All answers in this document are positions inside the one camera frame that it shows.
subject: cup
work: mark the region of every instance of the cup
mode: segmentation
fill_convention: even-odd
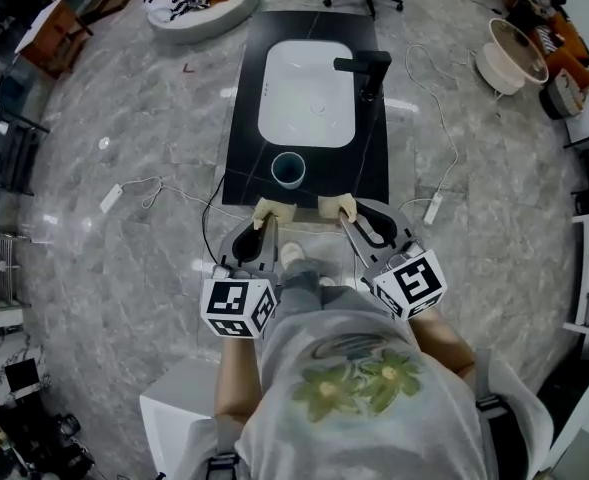
[[[291,151],[281,153],[272,162],[272,176],[281,187],[294,190],[303,183],[305,160]]]

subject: power adapter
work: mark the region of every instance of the power adapter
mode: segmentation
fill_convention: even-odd
[[[439,207],[441,206],[441,202],[443,201],[443,196],[436,192],[432,196],[432,202],[425,212],[425,217],[423,217],[423,222],[430,226],[432,222],[434,222],[434,218],[436,217],[436,213],[438,212]]]
[[[101,201],[101,210],[103,213],[107,213],[110,211],[110,208],[112,206],[114,206],[114,203],[116,203],[116,201],[118,201],[118,198],[121,197],[123,195],[123,187],[121,185],[119,185],[118,183],[115,183],[114,186],[112,187],[112,190],[110,190],[107,195],[105,196],[105,199],[103,199],[103,201]]]

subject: buckle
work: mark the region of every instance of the buckle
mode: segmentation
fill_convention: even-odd
[[[476,408],[485,414],[488,419],[497,418],[507,414],[507,404],[499,395],[489,395],[476,401]]]
[[[238,453],[235,452],[220,453],[212,457],[207,461],[207,475],[205,476],[205,480],[210,477],[212,471],[230,471],[230,478],[236,480],[235,466],[238,464],[239,460]]]

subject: white sink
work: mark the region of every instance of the white sink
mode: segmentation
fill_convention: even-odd
[[[331,41],[283,41],[267,54],[258,129],[279,146],[340,148],[354,138],[354,75],[334,70],[350,49]]]

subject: floral print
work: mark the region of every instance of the floral print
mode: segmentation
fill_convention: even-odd
[[[384,349],[381,360],[346,361],[324,369],[302,372],[292,400],[307,403],[307,419],[316,423],[332,411],[378,416],[399,393],[414,396],[421,390],[418,366],[408,356]]]
[[[300,383],[292,400],[307,402],[307,419],[312,423],[322,420],[332,411],[359,414],[361,411],[354,400],[354,393],[360,387],[360,379],[348,376],[347,365],[334,366],[324,370],[304,370],[305,379]]]
[[[399,391],[414,396],[421,389],[421,383],[414,377],[418,367],[409,357],[398,355],[393,350],[383,350],[383,360],[364,363],[360,370],[369,376],[369,384],[360,396],[369,398],[369,407],[374,414],[380,414],[396,399]]]

